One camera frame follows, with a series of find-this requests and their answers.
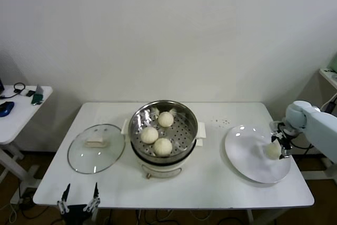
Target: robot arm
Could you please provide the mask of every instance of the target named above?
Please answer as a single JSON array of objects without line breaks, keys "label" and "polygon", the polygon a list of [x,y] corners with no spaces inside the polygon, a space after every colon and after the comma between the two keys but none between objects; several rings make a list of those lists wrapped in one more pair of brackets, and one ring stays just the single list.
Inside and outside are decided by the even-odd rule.
[{"label": "robot arm", "polygon": [[295,101],[286,109],[283,122],[277,124],[272,141],[282,147],[281,158],[289,157],[291,140],[303,133],[307,140],[332,162],[337,163],[337,118],[321,112],[305,101]]}]

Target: cable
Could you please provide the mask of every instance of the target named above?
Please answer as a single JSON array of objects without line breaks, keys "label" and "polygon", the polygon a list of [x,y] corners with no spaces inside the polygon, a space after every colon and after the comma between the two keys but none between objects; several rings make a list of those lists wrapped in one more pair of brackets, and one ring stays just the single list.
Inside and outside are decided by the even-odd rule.
[{"label": "cable", "polygon": [[141,222],[141,215],[142,215],[142,211],[141,211],[141,210],[139,210],[139,213],[137,213],[137,210],[135,210],[135,212],[136,212],[136,219],[137,219],[137,223],[136,223],[136,225],[139,225],[139,224],[140,224],[140,222]]},{"label": "cable", "polygon": [[309,144],[308,147],[300,147],[300,146],[297,146],[295,145],[291,140],[290,140],[290,143],[295,147],[295,148],[298,148],[298,149],[301,149],[301,150],[309,150],[309,149],[312,149],[314,146]]},{"label": "cable", "polygon": [[[22,89],[17,88],[18,85],[22,85],[23,88]],[[0,100],[11,99],[11,98],[15,97],[16,95],[20,94],[24,89],[26,89],[26,85],[24,83],[21,83],[21,82],[15,83],[13,85],[13,87],[14,87],[14,93],[15,94],[12,95],[12,96],[9,96],[9,97],[0,96]]]},{"label": "cable", "polygon": [[[165,218],[169,217],[172,214],[172,212],[173,210],[171,210],[170,213]],[[156,222],[159,223],[174,222],[175,224],[180,225],[179,222],[176,220],[164,220],[164,219],[160,220],[158,217],[158,210],[156,210]]]},{"label": "cable", "polygon": [[145,220],[146,225],[153,225],[155,223],[155,221],[152,221],[152,222],[148,222],[147,221],[147,219],[146,219],[146,210],[144,210],[144,220]]},{"label": "cable", "polygon": [[[309,147],[307,148],[307,150],[303,153],[303,156],[305,156],[308,153],[309,149],[311,149],[312,147],[313,147],[313,145],[310,144]],[[301,158],[297,159],[296,163],[299,163],[303,158],[304,157],[301,157]]]},{"label": "cable", "polygon": [[108,220],[109,223],[108,224],[111,224],[111,213],[112,213],[112,209],[110,209],[110,214],[109,216],[107,216],[103,222],[103,225],[106,225],[106,221]]},{"label": "cable", "polygon": [[221,219],[221,220],[217,223],[217,225],[220,225],[222,222],[228,221],[228,220],[236,220],[236,221],[239,222],[241,225],[245,225],[245,224],[243,223],[243,221],[240,220],[240,219],[237,218],[237,217],[226,217],[226,218],[223,218],[223,219]]},{"label": "cable", "polygon": [[173,213],[173,210],[169,211],[168,213],[169,214],[167,216],[165,216],[165,218],[159,219],[159,217],[158,217],[158,210],[156,210],[156,219],[157,219],[157,221],[158,222],[167,222],[166,219],[171,216],[171,214]]},{"label": "cable", "polygon": [[193,213],[192,213],[192,211],[190,210],[190,213],[191,213],[191,215],[194,217],[194,218],[196,218],[198,221],[205,221],[205,220],[207,220],[211,215],[212,215],[212,210],[210,211],[210,213],[208,214],[208,215],[206,215],[204,218],[198,218],[197,216],[195,216]]},{"label": "cable", "polygon": [[[160,220],[159,217],[158,217],[158,210],[156,210],[155,212],[156,212],[156,220],[148,222],[148,220],[146,218],[146,210],[144,210],[144,220],[145,220],[145,223],[147,225],[154,225],[156,223],[167,223],[167,222],[174,222],[175,224],[180,225],[180,223],[176,220],[164,220],[164,219]],[[172,212],[173,212],[173,210],[171,210],[170,213],[165,218],[168,218],[172,214]]]},{"label": "cable", "polygon": [[51,223],[51,225],[55,225],[55,224],[57,224],[57,223],[60,222],[60,221],[63,221],[63,219],[62,219],[62,218],[59,218],[59,219],[53,221],[53,222]]},{"label": "cable", "polygon": [[336,97],[336,98],[334,99],[333,102],[336,102],[336,99],[337,99],[337,93],[335,93],[335,94],[331,97],[331,99],[329,99],[328,101],[326,101],[326,102],[321,106],[321,111],[323,111],[323,108],[324,108],[330,101],[332,101],[334,97]]},{"label": "cable", "polygon": [[49,207],[46,207],[41,213],[39,213],[36,216],[33,217],[29,217],[27,216],[24,211],[31,209],[32,207],[35,206],[35,203],[33,202],[33,196],[35,192],[27,192],[24,193],[23,195],[21,195],[21,188],[20,188],[20,179],[18,179],[18,188],[19,188],[19,198],[23,199],[23,202],[19,204],[19,209],[21,210],[21,213],[23,215],[24,218],[28,219],[28,220],[33,220],[39,216],[41,216],[45,211],[47,211],[47,209]]},{"label": "cable", "polygon": [[[285,126],[284,125],[284,123],[279,123],[278,125],[277,125],[277,129],[280,131],[280,132],[282,132],[282,130],[281,130],[281,128],[280,128],[280,125],[282,125],[282,126]],[[297,146],[296,144],[294,144],[293,143],[293,141],[291,140],[291,139],[289,139],[289,142],[295,147],[295,148],[298,148],[298,149],[301,149],[301,150],[308,150],[308,149],[312,149],[314,146],[313,145],[309,145],[308,147],[300,147],[300,146]]]},{"label": "cable", "polygon": [[4,210],[8,206],[11,208],[12,211],[11,211],[11,214],[9,215],[8,220],[6,221],[5,224],[8,224],[8,223],[13,224],[16,221],[17,213],[16,213],[15,209],[13,208],[12,204],[8,203],[7,205],[4,205],[2,208],[0,208],[0,211]]}]

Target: white shelf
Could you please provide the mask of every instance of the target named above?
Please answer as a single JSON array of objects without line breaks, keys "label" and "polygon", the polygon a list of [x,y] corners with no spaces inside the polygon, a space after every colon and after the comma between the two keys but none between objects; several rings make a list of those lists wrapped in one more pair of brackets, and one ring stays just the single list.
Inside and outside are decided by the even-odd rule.
[{"label": "white shelf", "polygon": [[333,86],[337,89],[337,73],[332,69],[323,68],[320,69],[320,74]]}]

